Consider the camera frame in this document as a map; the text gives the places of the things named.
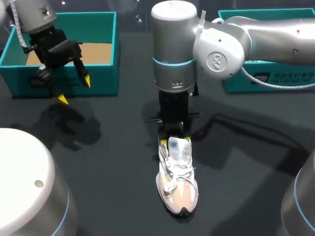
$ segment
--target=shoe tongue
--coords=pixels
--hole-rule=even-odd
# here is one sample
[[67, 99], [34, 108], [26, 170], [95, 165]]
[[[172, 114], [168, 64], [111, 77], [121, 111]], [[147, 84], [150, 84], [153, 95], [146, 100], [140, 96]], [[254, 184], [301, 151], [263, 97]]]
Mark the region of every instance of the shoe tongue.
[[186, 166], [189, 161], [190, 145], [186, 139], [170, 137], [168, 139], [169, 158], [179, 166]]

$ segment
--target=blue light ring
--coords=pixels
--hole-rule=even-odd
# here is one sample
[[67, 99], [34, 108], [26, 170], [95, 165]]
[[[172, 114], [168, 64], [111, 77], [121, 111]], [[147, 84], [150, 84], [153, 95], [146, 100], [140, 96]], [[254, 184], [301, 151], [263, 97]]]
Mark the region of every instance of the blue light ring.
[[295, 203], [296, 206], [302, 216], [302, 218], [304, 219], [304, 221], [306, 222], [306, 224], [315, 232], [315, 227], [308, 221], [308, 219], [306, 218], [306, 216], [304, 215], [304, 213], [302, 212], [302, 209], [299, 205], [299, 202], [297, 200], [297, 194], [296, 194], [296, 184], [297, 184], [297, 178], [299, 177], [299, 174], [301, 172], [302, 169], [300, 169], [299, 173], [297, 174], [296, 178], [295, 178], [295, 182], [294, 182], [294, 199], [295, 199]]
[[157, 64], [160, 65], [165, 65], [165, 66], [183, 66], [183, 65], [188, 65], [190, 63], [192, 63], [194, 61], [194, 59], [191, 59], [189, 61], [186, 62], [182, 62], [182, 63], [167, 63], [167, 62], [161, 62], [159, 60], [156, 60], [155, 58], [153, 58], [153, 61], [156, 62]]
[[63, 225], [63, 222], [65, 220], [65, 217], [67, 216], [67, 213], [68, 213], [68, 208], [69, 208], [69, 200], [70, 200], [70, 197], [69, 197], [69, 190], [68, 190], [68, 200], [67, 200], [67, 207], [65, 209], [65, 212], [64, 212], [64, 216], [63, 216], [63, 219], [62, 221], [60, 222], [59, 226], [57, 227], [57, 229], [54, 231], [54, 233], [51, 235], [51, 236], [56, 236], [56, 234], [58, 233], [58, 230], [61, 228], [61, 226]]

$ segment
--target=white cable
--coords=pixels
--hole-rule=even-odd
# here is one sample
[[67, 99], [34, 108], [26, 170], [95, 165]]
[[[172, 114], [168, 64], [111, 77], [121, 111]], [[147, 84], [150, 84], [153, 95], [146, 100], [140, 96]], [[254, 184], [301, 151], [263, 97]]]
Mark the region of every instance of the white cable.
[[[212, 23], [224, 23], [224, 19], [222, 18], [216, 18], [212, 21]], [[253, 80], [254, 82], [264, 85], [266, 87], [270, 87], [270, 88], [274, 88], [274, 89], [290, 89], [290, 90], [299, 90], [299, 89], [308, 89], [310, 87], [314, 87], [315, 83], [310, 84], [310, 85], [297, 85], [297, 86], [280, 86], [280, 85], [271, 85], [265, 82], [262, 82], [261, 80], [256, 79], [254, 76], [250, 75], [245, 68], [242, 66], [241, 68], [242, 72], [251, 80]]]
[[14, 4], [14, 1], [13, 1], [13, 0], [10, 0], [10, 6], [11, 6], [11, 9], [12, 9], [12, 12], [13, 12], [14, 23], [15, 23], [15, 26], [16, 26], [16, 33], [17, 33], [17, 35], [18, 35], [20, 44], [21, 44], [21, 46], [22, 46], [23, 48], [27, 48], [27, 45], [26, 45], [26, 43], [25, 43], [25, 41], [24, 41], [24, 38], [23, 38], [23, 36], [22, 36], [19, 16], [18, 16], [18, 12], [17, 12], [17, 10], [16, 10], [16, 7], [15, 7], [15, 4]]

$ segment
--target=shoe sole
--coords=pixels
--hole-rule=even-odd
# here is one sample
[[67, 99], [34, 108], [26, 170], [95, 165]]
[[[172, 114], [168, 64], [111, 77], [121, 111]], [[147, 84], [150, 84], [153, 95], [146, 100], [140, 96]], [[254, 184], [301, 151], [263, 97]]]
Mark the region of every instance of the shoe sole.
[[[196, 205], [195, 205], [194, 209], [192, 210], [192, 212], [187, 211], [187, 209], [186, 209], [185, 207], [184, 207], [184, 208], [185, 208], [185, 210], [187, 211], [185, 215], [181, 214], [182, 211], [181, 211], [180, 213], [175, 213], [175, 212], [173, 212], [172, 209], [170, 209], [170, 208], [168, 207], [168, 205], [165, 203], [165, 200], [164, 200], [164, 198], [163, 198], [163, 196], [162, 196], [162, 193], [161, 193], [161, 190], [160, 190], [160, 187], [159, 187], [159, 177], [158, 177], [158, 175], [159, 175], [159, 173], [157, 174], [157, 177], [156, 177], [157, 191], [158, 191], [158, 194], [159, 194], [160, 198], [162, 199], [162, 201], [163, 201], [164, 206], [166, 207], [166, 209], [167, 209], [173, 216], [176, 216], [176, 217], [188, 217], [188, 216], [192, 215], [192, 214], [194, 213], [195, 209], [196, 209], [196, 206], [197, 206], [198, 196], [197, 196], [197, 199], [196, 199]], [[195, 181], [195, 187], [196, 187], [196, 190], [197, 190], [197, 192], [198, 192], [198, 185], [197, 185], [197, 182], [196, 182], [196, 181]]]

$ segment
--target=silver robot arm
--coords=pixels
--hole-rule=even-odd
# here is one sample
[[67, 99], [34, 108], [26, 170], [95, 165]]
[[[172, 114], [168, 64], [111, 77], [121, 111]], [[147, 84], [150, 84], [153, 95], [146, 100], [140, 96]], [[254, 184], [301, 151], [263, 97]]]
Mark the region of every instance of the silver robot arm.
[[205, 72], [227, 79], [246, 60], [315, 65], [315, 19], [258, 21], [232, 17], [223, 24], [201, 19], [193, 54]]
[[232, 17], [222, 24], [197, 17], [180, 0], [152, 8], [154, 72], [161, 91], [177, 93], [196, 81], [194, 61], [213, 79], [228, 79], [247, 60], [315, 65], [315, 19], [258, 21]]

